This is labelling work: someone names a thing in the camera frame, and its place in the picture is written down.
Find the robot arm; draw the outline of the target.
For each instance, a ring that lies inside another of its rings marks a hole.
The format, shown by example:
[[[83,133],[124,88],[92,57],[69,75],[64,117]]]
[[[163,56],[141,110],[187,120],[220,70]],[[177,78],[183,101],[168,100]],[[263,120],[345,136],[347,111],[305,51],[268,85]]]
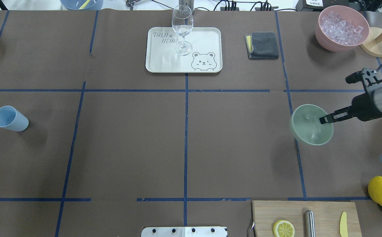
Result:
[[[382,87],[365,92],[352,99],[351,106],[334,111],[319,118],[321,124],[335,123],[353,117],[361,121],[382,118]]]

